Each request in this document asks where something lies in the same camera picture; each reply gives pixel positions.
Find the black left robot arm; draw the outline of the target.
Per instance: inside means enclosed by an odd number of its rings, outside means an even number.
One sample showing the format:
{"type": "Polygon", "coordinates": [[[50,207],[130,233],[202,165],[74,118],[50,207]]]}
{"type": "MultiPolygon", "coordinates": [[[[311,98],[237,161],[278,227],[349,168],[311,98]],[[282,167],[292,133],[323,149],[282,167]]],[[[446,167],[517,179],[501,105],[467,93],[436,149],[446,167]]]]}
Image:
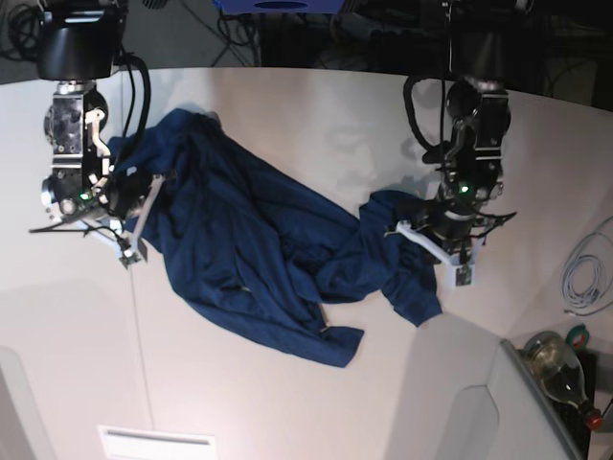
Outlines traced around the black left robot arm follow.
{"type": "Polygon", "coordinates": [[[417,207],[411,222],[421,236],[449,255],[465,260],[512,214],[485,212],[504,189],[502,144],[511,124],[505,86],[507,41],[532,7],[529,1],[423,1],[420,25],[442,44],[440,119],[451,136],[425,140],[417,123],[413,89],[403,87],[409,126],[424,148],[422,160],[436,166],[441,183],[432,199],[417,207]]]}

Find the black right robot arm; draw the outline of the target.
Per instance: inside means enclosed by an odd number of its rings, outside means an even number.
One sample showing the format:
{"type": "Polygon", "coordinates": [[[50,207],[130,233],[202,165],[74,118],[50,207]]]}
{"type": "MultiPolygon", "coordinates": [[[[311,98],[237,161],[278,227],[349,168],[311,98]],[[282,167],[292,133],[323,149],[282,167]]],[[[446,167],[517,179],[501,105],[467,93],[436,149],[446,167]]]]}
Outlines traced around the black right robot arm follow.
{"type": "Polygon", "coordinates": [[[49,1],[42,7],[36,70],[57,86],[44,120],[52,160],[41,201],[55,221],[130,219],[149,192],[150,174],[126,170],[150,108],[148,68],[123,48],[127,14],[126,1],[49,1]],[[102,139],[109,108],[97,83],[120,67],[140,72],[145,94],[136,133],[112,151],[102,139]]]}

